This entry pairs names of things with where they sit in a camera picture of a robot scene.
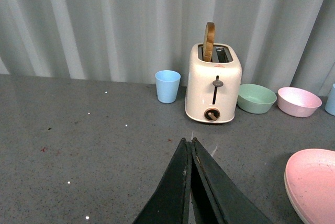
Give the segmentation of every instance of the gray countertop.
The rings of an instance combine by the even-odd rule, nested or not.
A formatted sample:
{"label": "gray countertop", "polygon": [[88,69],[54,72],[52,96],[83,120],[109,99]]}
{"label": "gray countertop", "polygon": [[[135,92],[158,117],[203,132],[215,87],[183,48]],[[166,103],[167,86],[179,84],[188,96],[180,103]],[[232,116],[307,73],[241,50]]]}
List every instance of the gray countertop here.
{"label": "gray countertop", "polygon": [[0,223],[132,223],[191,136],[217,145],[214,159],[274,223],[302,223],[284,170],[299,150],[335,150],[325,98],[308,118],[275,104],[207,125],[187,117],[185,90],[163,104],[155,85],[0,75]]}

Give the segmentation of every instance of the toaster slot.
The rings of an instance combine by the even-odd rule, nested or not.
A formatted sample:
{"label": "toaster slot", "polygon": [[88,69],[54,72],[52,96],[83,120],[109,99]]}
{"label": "toaster slot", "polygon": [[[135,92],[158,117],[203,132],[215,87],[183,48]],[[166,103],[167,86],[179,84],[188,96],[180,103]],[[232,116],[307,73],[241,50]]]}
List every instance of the toaster slot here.
{"label": "toaster slot", "polygon": [[[203,59],[203,45],[198,47],[198,58]],[[232,62],[232,57],[229,52],[229,49],[225,46],[214,45],[213,52],[211,56],[212,63],[230,63]]]}
{"label": "toaster slot", "polygon": [[224,46],[215,46],[215,51],[218,56],[219,63],[230,63],[232,62],[232,57],[229,52],[229,49]]}

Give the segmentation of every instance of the pink bowl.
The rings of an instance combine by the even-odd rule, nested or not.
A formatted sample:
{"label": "pink bowl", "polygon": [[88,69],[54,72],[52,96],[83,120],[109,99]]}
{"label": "pink bowl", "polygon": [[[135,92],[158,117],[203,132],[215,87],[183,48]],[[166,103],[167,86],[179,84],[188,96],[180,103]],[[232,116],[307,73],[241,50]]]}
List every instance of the pink bowl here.
{"label": "pink bowl", "polygon": [[335,223],[335,152],[306,149],[286,164],[285,188],[305,224]]}
{"label": "pink bowl", "polygon": [[321,99],[311,92],[294,87],[278,90],[278,107],[294,117],[309,117],[322,104]]}

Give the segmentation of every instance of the blue cup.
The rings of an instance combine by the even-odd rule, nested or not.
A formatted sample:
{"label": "blue cup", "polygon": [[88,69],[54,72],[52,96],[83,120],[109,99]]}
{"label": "blue cup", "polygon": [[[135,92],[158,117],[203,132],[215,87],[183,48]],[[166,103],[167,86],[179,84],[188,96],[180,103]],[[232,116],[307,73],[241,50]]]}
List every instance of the blue cup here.
{"label": "blue cup", "polygon": [[325,109],[329,114],[335,116],[335,84],[330,90]]}
{"label": "blue cup", "polygon": [[175,71],[159,71],[155,74],[158,100],[162,103],[172,103],[177,98],[180,74]]}

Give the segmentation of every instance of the toaster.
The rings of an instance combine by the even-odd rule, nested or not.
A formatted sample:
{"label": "toaster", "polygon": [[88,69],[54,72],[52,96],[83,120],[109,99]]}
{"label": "toaster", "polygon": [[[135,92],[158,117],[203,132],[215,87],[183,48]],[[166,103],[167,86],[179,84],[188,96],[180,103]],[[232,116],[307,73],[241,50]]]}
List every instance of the toaster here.
{"label": "toaster", "polygon": [[189,57],[186,114],[210,124],[232,121],[241,77],[242,67],[231,46],[215,43],[211,62],[206,62],[203,44],[195,44]]}

